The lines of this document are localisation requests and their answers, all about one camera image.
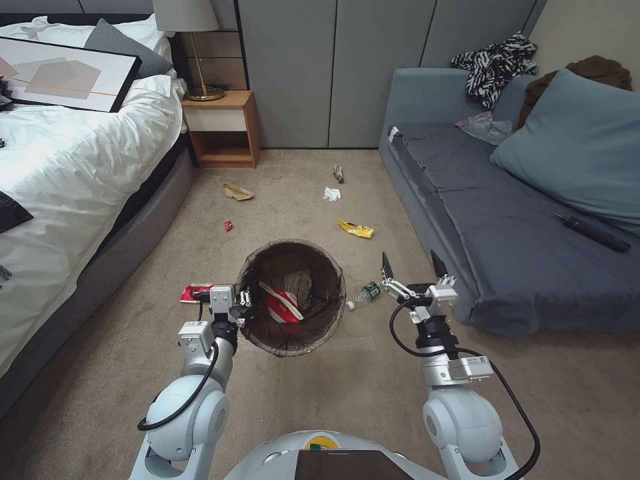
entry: black remote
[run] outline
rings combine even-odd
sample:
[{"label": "black remote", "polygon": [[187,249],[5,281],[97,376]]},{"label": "black remote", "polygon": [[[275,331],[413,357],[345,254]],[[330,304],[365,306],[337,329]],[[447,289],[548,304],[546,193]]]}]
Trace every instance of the black remote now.
[{"label": "black remote", "polygon": [[604,230],[600,230],[599,228],[596,228],[583,220],[577,219],[576,217],[565,217],[559,213],[556,213],[555,216],[560,219],[560,223],[562,223],[566,228],[575,230],[585,237],[595,240],[613,251],[623,253],[631,248],[630,244],[624,240],[620,240],[615,235],[605,232]]}]

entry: lamp shade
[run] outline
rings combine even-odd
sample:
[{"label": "lamp shade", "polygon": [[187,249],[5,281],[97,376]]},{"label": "lamp shade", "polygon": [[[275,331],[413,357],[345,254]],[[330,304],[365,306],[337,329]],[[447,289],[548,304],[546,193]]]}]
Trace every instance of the lamp shade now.
[{"label": "lamp shade", "polygon": [[218,30],[211,0],[153,0],[155,22],[160,31]]}]

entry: carpet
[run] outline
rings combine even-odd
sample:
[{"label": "carpet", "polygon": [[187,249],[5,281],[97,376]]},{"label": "carpet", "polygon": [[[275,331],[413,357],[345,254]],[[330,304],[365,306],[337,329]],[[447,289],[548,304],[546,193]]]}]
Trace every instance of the carpet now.
[{"label": "carpet", "polygon": [[[332,166],[343,166],[338,185]],[[222,184],[255,193],[224,196]],[[339,187],[337,202],[322,200]],[[371,240],[338,218],[372,226]],[[224,221],[234,228],[226,232]],[[66,342],[0,422],[2,479],[128,478],[144,435],[135,428],[154,396],[180,373],[177,332],[197,318],[178,302],[184,285],[233,283],[248,254],[270,240],[301,238],[344,269],[347,294],[378,280],[385,250],[406,283],[435,276],[376,151],[265,150],[256,170],[198,171],[157,248]],[[345,310],[333,338],[302,357],[278,359],[242,336],[227,389],[231,411],[211,479],[222,479],[259,443],[324,428],[376,441],[444,475],[422,418],[420,362],[393,342],[390,297]],[[396,321],[412,345],[408,317]],[[633,478],[640,439],[640,335],[540,332],[511,342],[458,324],[461,346],[501,369],[542,441],[532,479]],[[516,460],[532,442],[497,379],[474,383],[499,412]]]}]

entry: lamp base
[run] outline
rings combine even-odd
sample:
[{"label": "lamp base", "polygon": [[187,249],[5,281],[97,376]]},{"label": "lamp base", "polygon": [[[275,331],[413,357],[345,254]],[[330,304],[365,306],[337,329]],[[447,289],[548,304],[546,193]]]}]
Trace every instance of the lamp base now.
[{"label": "lamp base", "polygon": [[185,94],[185,98],[188,100],[195,101],[210,101],[210,100],[218,100],[225,96],[225,91],[221,88],[217,88],[214,86],[207,85],[207,94],[205,95],[202,87],[192,87]]}]

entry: white pillow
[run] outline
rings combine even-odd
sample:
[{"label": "white pillow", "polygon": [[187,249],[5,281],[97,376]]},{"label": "white pillow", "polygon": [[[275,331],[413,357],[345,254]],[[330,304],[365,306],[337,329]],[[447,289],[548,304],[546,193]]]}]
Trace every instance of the white pillow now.
[{"label": "white pillow", "polygon": [[23,40],[38,40],[34,31],[30,30],[31,22],[14,23],[0,27],[0,37],[11,37]]},{"label": "white pillow", "polygon": [[[129,38],[142,43],[158,55],[173,62],[171,60],[171,46],[167,38],[167,35],[171,35],[171,33],[158,31],[155,24],[155,14],[151,14],[146,20],[118,23],[114,27]],[[38,41],[82,48],[95,26],[49,23],[47,17],[36,17],[25,28],[36,34]]]}]

